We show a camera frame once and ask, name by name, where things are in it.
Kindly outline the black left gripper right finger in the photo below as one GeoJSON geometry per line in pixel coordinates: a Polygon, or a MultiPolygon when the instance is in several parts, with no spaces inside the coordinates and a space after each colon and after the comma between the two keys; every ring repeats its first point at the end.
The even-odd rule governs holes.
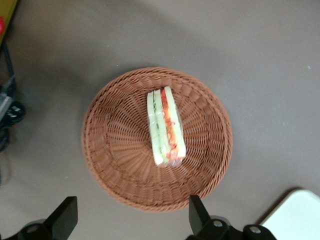
{"type": "Polygon", "coordinates": [[[187,240],[240,240],[241,232],[224,220],[211,218],[198,195],[189,196],[188,219],[192,230],[187,240]]]}

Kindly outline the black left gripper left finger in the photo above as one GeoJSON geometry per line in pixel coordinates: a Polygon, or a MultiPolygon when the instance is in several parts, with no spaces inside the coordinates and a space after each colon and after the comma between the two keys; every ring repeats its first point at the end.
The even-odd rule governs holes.
{"type": "Polygon", "coordinates": [[[67,240],[78,223],[78,198],[68,196],[43,223],[25,226],[16,240],[67,240]]]}

